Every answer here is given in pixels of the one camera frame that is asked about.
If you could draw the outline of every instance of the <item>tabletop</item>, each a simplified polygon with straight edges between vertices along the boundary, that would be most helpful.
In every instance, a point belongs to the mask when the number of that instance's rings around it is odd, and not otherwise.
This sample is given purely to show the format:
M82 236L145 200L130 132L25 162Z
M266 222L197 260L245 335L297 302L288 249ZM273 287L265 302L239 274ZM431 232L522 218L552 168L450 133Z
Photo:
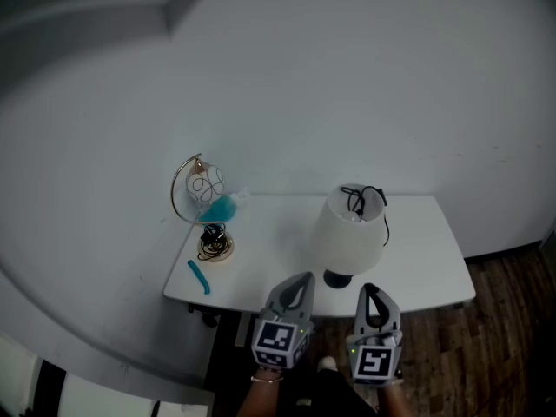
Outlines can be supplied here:
M325 196L254 195L227 223L235 241L225 261L197 259L203 228L194 226L169 277L168 298L214 308L259 312L268 293L289 276L312 271L316 277L313 315L354 316L360 288L367 282L387 292L401 312L468 301L475 290L452 230L432 196L389 196L390 241L379 263L330 288L308 252L308 236ZM188 266L193 260L210 285L205 295Z

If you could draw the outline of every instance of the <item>black pants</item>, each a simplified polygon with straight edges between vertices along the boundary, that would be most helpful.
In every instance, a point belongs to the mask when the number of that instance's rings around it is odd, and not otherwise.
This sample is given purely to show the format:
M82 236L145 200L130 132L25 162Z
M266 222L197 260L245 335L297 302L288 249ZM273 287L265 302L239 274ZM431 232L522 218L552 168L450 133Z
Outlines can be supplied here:
M310 407L298 407L299 415L376 415L376 412L348 385L343 375L322 369L316 375Z

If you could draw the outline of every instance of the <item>teal object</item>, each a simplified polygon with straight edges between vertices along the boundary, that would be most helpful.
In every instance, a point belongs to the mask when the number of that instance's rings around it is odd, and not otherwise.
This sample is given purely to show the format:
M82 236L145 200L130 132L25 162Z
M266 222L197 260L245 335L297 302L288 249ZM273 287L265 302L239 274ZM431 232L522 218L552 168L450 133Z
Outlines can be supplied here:
M200 222L227 222L235 215L237 206L228 195L222 195L199 217Z
M209 286L209 282L207 281L207 279L204 277L204 275L202 274L201 270L199 269L199 267L192 262L191 260L188 261L188 266L191 267L191 270L193 270L193 273L195 274L195 276L197 277L197 280L199 280L199 282L202 284L202 286L205 288L205 295L210 294L210 286Z

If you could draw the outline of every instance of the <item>person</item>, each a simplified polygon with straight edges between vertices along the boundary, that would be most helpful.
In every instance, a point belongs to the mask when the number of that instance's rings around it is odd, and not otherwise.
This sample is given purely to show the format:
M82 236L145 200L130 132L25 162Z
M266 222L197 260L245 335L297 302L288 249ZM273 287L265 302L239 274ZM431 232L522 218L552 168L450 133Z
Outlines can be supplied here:
M237 417L274 417L278 406L278 390L282 380L278 371L259 367L248 395ZM393 383L377 389L379 414L388 417L413 417L414 412L401 388ZM369 416L376 412L348 385L338 372L333 357L324 357L317 368L314 394L311 400L300 400L298 414Z

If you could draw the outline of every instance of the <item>person's leg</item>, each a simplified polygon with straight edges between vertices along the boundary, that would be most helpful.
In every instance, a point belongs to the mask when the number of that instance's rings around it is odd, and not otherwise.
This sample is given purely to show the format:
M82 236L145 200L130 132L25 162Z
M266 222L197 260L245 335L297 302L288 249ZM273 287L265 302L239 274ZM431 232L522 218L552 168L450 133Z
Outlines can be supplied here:
M313 415L376 415L338 372L332 357L322 359L319 369L311 400Z

